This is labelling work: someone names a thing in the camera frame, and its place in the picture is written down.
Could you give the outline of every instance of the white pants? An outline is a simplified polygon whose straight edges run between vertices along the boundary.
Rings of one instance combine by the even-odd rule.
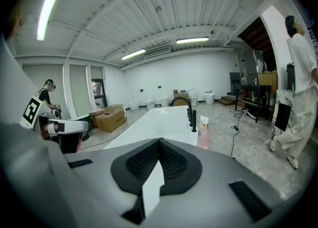
[[[317,111],[317,88],[310,89],[295,95],[294,112],[295,123],[277,137],[288,154],[298,157],[305,147],[315,125]]]

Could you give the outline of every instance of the ceiling light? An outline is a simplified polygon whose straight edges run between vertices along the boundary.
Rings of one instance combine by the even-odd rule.
[[[177,44],[181,43],[191,43],[191,42],[203,42],[208,41],[209,37],[196,37],[196,38],[188,38],[188,39],[179,39],[177,40]]]
[[[54,3],[55,3],[55,0],[44,1],[41,15],[40,15],[39,25],[38,25],[38,35],[36,37],[36,40],[38,41],[44,40],[46,26],[48,24],[48,20],[49,20],[50,13],[52,11]]]
[[[136,51],[136,52],[134,52],[132,54],[129,54],[127,56],[122,57],[121,59],[122,60],[129,59],[129,58],[131,58],[133,56],[139,55],[139,54],[144,53],[144,52],[146,52],[146,51],[145,50]]]

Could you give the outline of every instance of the pink bottle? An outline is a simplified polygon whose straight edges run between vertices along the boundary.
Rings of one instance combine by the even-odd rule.
[[[208,149],[210,141],[209,118],[200,116],[200,128],[198,130],[197,146],[199,148]]]

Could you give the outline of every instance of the doorway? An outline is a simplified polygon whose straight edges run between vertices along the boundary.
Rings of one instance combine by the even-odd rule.
[[[91,87],[93,89],[96,106],[101,109],[106,108],[108,105],[106,101],[103,79],[91,79]]]

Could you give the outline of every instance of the cardboard box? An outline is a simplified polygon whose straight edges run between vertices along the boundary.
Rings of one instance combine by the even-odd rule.
[[[241,107],[241,108],[245,108],[245,103],[238,102],[238,106]]]
[[[277,72],[265,71],[263,74],[258,74],[258,84],[259,85],[270,85],[271,94],[276,95],[277,90]]]
[[[98,128],[101,131],[113,132],[125,123],[125,111],[121,104],[113,104],[104,109],[102,115],[96,117]]]
[[[90,117],[91,117],[91,125],[94,126],[94,127],[98,127],[97,125],[97,121],[96,121],[96,117],[103,114],[104,111],[98,111],[98,112],[93,112],[93,113],[90,113]]]
[[[173,94],[173,99],[175,99],[176,97],[183,97],[183,98],[189,100],[189,95],[188,95],[188,93],[186,93],[186,92],[177,93],[177,94],[174,93],[174,94]],[[174,106],[181,106],[181,105],[188,105],[188,104],[187,104],[186,101],[184,101],[184,100],[176,100],[176,101],[174,102]]]

